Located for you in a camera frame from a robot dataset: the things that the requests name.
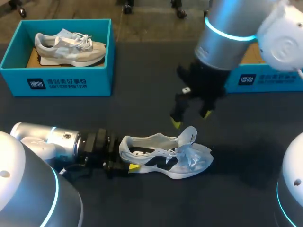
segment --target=floor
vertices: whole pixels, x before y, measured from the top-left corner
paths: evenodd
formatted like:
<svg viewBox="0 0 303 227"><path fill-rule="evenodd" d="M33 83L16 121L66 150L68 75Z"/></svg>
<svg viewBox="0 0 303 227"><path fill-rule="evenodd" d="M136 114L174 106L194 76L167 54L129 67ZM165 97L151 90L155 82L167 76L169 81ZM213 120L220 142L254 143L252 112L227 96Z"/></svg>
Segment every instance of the floor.
<svg viewBox="0 0 303 227"><path fill-rule="evenodd" d="M196 40L204 27L203 10L208 6L208 0L183 0L187 18L180 20L170 0L135 0L132 15L122 13L121 0L22 1L27 19L111 18L116 40L128 42ZM20 20L8 4L0 6L0 43L10 41Z"/></svg>

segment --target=white sneaker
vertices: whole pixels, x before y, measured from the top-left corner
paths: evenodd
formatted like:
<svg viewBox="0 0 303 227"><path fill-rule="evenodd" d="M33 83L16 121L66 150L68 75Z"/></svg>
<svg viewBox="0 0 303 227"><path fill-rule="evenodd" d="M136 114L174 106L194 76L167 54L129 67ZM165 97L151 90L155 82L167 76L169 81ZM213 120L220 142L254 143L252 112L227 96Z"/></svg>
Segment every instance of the white sneaker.
<svg viewBox="0 0 303 227"><path fill-rule="evenodd" d="M155 171L182 179L206 170L214 159L209 148L194 143L196 136L192 126L177 138L161 133L145 138L125 136L119 152L123 161L135 164L133 173Z"/></svg>
<svg viewBox="0 0 303 227"><path fill-rule="evenodd" d="M97 63L105 57L106 45L93 42L90 38L65 29L54 36L36 34L35 46L41 56L40 64L86 67Z"/></svg>

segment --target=dark work surface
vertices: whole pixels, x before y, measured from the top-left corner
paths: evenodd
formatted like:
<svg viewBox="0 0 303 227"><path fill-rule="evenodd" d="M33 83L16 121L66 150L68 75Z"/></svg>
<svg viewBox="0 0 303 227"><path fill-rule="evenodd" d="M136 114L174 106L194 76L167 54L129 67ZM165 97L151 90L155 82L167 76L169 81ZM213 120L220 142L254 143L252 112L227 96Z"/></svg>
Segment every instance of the dark work surface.
<svg viewBox="0 0 303 227"><path fill-rule="evenodd" d="M111 97L13 98L1 78L0 130L31 122L177 136L169 112L184 85L175 68L190 63L194 46L118 44ZM287 146L303 131L302 99L303 93L232 94L206 121L193 103L183 128L195 126L196 142L213 150L209 169L185 180L159 173L108 180L96 170L75 183L84 203L83 226L274 227L277 175Z"/></svg>

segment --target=shoelace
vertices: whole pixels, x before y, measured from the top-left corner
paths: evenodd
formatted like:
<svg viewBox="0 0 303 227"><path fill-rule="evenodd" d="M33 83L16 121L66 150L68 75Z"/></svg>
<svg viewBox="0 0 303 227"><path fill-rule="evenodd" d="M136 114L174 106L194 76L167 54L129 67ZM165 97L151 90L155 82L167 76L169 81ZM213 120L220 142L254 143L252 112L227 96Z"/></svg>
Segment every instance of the shoelace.
<svg viewBox="0 0 303 227"><path fill-rule="evenodd" d="M169 154L169 156L172 157L176 157L178 159L178 161L181 161L183 157L186 157L188 165L190 167L195 167L197 161L195 158L193 158L195 156L195 154L190 151L189 149L187 150L182 150L181 152L176 152L174 150L169 150L169 152L171 152L172 154Z"/></svg>
<svg viewBox="0 0 303 227"><path fill-rule="evenodd" d="M92 40L90 39L91 36L89 35L84 35L78 32L74 32L74 35L77 35L77 38L75 39L76 42L80 41L78 44L73 44L71 45L71 47L80 47L84 50L88 50L91 48L91 46L93 45Z"/></svg>

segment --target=blue box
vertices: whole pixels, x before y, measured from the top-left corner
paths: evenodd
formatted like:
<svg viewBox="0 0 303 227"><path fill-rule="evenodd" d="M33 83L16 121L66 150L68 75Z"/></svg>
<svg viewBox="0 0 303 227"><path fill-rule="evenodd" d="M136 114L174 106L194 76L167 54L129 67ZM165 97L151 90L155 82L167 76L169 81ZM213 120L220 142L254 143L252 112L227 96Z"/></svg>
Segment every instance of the blue box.
<svg viewBox="0 0 303 227"><path fill-rule="evenodd" d="M107 45L103 67L26 68L35 35L55 35L62 29L92 36ZM109 96L113 77L115 41L110 19L23 20L0 65L13 96ZM39 83L33 89L30 83Z"/></svg>
<svg viewBox="0 0 303 227"><path fill-rule="evenodd" d="M303 91L303 80L297 72L280 72L262 59L257 43L251 44L225 84L228 93Z"/></svg>

